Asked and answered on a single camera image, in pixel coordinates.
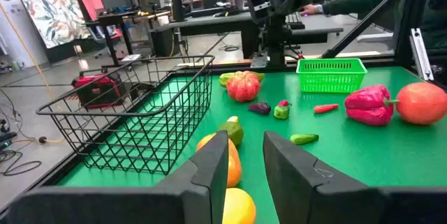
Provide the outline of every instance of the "orange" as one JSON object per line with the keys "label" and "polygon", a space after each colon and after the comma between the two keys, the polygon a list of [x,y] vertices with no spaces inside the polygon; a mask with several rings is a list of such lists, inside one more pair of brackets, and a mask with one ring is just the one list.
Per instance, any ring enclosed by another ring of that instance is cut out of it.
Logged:
{"label": "orange", "polygon": [[[216,133],[206,135],[196,147],[196,151],[202,148],[208,141],[210,141]],[[234,187],[239,183],[242,178],[242,166],[240,165],[239,153],[237,152],[236,146],[233,141],[228,139],[228,178],[226,182],[226,187]]]}
{"label": "orange", "polygon": [[413,124],[429,125],[447,113],[447,95],[434,84],[416,82],[402,88],[396,104],[403,120]]}

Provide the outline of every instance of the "red pepper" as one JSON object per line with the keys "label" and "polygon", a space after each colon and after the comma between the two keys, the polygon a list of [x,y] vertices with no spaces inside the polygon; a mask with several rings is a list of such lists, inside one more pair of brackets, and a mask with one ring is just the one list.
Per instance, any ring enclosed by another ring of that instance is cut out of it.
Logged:
{"label": "red pepper", "polygon": [[330,112],[331,110],[335,110],[338,108],[338,104],[330,104],[330,105],[317,105],[314,107],[315,113],[325,113]]}
{"label": "red pepper", "polygon": [[354,91],[344,100],[348,117],[373,126],[384,126],[393,115],[390,92],[381,84]]}

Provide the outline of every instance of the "black wire basket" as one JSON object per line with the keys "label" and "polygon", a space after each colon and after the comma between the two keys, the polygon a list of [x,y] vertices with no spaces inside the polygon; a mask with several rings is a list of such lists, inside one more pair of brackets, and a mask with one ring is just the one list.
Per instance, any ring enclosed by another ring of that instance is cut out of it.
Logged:
{"label": "black wire basket", "polygon": [[155,58],[80,73],[73,86],[84,85],[37,114],[51,116],[87,167],[167,174],[210,106],[213,60]]}

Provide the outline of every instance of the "small purple eggplant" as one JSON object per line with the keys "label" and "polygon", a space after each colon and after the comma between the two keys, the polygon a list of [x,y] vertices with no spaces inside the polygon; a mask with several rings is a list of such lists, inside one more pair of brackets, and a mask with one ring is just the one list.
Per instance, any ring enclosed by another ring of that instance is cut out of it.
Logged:
{"label": "small purple eggplant", "polygon": [[257,113],[264,114],[264,115],[269,114],[271,109],[272,108],[270,107],[270,105],[268,105],[265,102],[257,102],[257,103],[249,105],[249,110],[251,110],[252,112],[257,112]]}

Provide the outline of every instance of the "floral poster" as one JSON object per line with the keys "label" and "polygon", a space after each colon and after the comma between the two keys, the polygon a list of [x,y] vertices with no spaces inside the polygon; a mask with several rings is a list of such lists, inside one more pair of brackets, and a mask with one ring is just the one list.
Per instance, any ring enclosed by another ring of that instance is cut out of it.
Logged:
{"label": "floral poster", "polygon": [[89,35],[78,0],[23,0],[47,48]]}

